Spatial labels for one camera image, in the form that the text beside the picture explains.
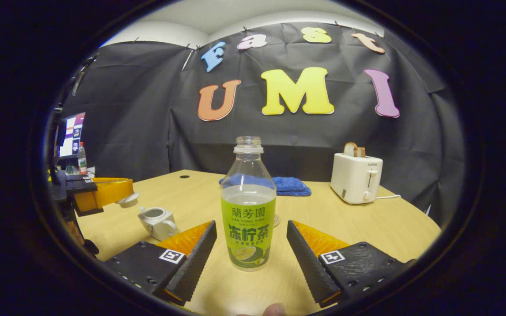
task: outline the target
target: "plastic bottle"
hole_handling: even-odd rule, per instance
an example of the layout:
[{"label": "plastic bottle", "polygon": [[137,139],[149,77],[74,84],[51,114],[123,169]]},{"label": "plastic bottle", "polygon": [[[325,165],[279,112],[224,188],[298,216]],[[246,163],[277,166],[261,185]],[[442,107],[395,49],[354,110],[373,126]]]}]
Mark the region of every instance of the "plastic bottle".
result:
[{"label": "plastic bottle", "polygon": [[87,157],[85,156],[85,148],[83,142],[79,142],[78,151],[79,174],[87,174]]},{"label": "plastic bottle", "polygon": [[261,161],[261,138],[236,142],[235,162],[220,184],[225,239],[233,266],[255,271],[269,260],[277,187]]}]

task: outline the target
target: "green bottle label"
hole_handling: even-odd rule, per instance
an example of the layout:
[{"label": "green bottle label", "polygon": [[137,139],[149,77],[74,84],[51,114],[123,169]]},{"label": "green bottle label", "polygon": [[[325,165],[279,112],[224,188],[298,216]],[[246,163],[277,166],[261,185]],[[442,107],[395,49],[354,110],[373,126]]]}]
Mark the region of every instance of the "green bottle label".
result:
[{"label": "green bottle label", "polygon": [[233,204],[221,200],[229,258],[236,266],[257,268],[269,259],[275,203],[276,198],[257,205]]}]

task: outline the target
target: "white ceiling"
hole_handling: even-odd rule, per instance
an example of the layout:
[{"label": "white ceiling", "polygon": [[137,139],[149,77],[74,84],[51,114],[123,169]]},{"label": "white ceiling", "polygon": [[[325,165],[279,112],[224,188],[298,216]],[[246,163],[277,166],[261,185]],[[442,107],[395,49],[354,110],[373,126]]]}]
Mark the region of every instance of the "white ceiling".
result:
[{"label": "white ceiling", "polygon": [[140,21],[173,22],[212,34],[248,18],[300,10],[340,14],[374,24],[342,4],[330,0],[182,0],[161,8]]}]

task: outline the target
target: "lemon image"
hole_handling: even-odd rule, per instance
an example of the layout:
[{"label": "lemon image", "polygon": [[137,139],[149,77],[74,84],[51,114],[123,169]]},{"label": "lemon image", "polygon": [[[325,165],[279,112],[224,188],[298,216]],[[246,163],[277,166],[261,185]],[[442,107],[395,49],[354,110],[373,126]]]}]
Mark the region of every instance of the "lemon image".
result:
[{"label": "lemon image", "polygon": [[251,262],[261,258],[263,256],[263,250],[259,247],[249,246],[237,250],[234,256],[237,260]]}]

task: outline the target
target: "foam letter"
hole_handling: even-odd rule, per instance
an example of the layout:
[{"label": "foam letter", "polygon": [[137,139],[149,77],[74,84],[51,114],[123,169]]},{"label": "foam letter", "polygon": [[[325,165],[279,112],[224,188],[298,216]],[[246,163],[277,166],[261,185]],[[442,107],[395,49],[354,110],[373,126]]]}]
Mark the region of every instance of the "foam letter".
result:
[{"label": "foam letter", "polygon": [[329,103],[325,75],[327,69],[320,67],[305,68],[298,81],[294,83],[281,69],[269,70],[261,74],[267,81],[267,105],[262,109],[265,115],[278,115],[285,111],[280,103],[279,95],[288,106],[290,112],[295,113],[300,107],[304,94],[306,103],[302,110],[309,114],[332,114],[335,112],[333,104]]},{"label": "foam letter", "polygon": [[224,50],[221,48],[223,45],[225,45],[224,42],[219,42],[213,48],[210,48],[210,50],[205,52],[204,55],[200,58],[206,62],[206,72],[210,72],[210,70],[213,70],[214,67],[218,66],[218,64],[221,63],[221,60],[223,58],[218,58],[218,56],[224,54]]},{"label": "foam letter", "polygon": [[376,113],[389,118],[399,117],[399,110],[395,107],[394,98],[388,85],[389,76],[373,69],[365,69],[364,72],[372,78],[374,90],[376,90],[376,98],[378,98],[378,105],[374,108]]},{"label": "foam letter", "polygon": [[380,54],[383,54],[383,53],[386,52],[386,50],[384,50],[383,48],[374,45],[374,42],[376,42],[375,40],[373,40],[372,38],[367,37],[364,34],[355,33],[355,34],[351,34],[351,36],[358,38],[359,41],[364,46],[366,46],[367,48],[373,50],[374,52],[377,52],[377,53],[380,53]]},{"label": "foam letter", "polygon": [[217,86],[205,86],[200,93],[199,118],[203,121],[215,121],[223,119],[231,112],[233,101],[235,99],[235,90],[241,84],[241,80],[231,80],[221,86],[225,88],[224,101],[217,110],[212,110],[212,97],[217,90]]},{"label": "foam letter", "polygon": [[267,36],[265,34],[256,34],[247,36],[246,38],[241,40],[241,43],[237,45],[238,50],[247,50],[247,48],[257,48],[262,47],[267,44],[265,41]]},{"label": "foam letter", "polygon": [[327,31],[320,28],[303,28],[302,34],[304,35],[304,40],[307,40],[311,43],[329,43],[331,42],[331,37],[327,35]]}]

